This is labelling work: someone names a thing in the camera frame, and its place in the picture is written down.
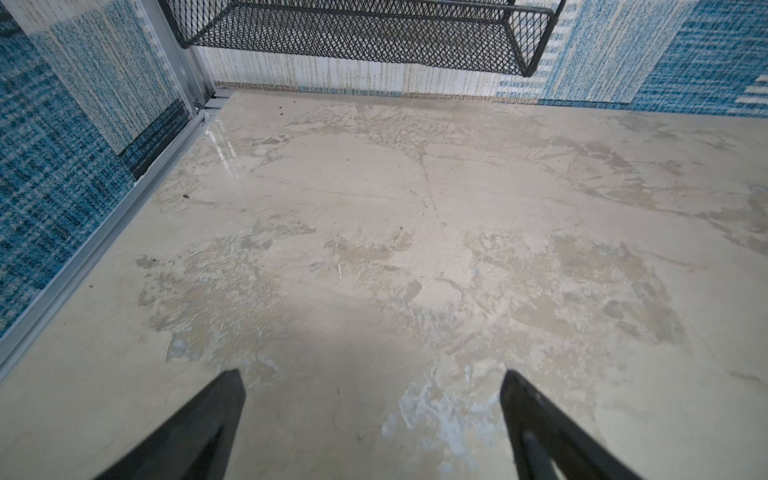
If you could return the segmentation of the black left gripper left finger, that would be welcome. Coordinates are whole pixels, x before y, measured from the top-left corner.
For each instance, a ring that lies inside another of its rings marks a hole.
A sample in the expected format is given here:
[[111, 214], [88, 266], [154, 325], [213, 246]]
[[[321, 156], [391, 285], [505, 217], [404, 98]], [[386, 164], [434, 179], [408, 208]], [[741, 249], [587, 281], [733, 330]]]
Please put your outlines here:
[[245, 404], [240, 371], [219, 374], [100, 479], [222, 479]]

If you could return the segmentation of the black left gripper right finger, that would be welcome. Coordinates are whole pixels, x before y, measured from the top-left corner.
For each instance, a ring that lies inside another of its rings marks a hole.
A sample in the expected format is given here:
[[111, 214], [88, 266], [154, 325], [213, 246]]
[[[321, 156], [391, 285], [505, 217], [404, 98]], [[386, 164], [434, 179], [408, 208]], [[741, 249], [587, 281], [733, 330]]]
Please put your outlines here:
[[519, 372], [506, 372], [499, 401], [520, 479], [639, 477]]

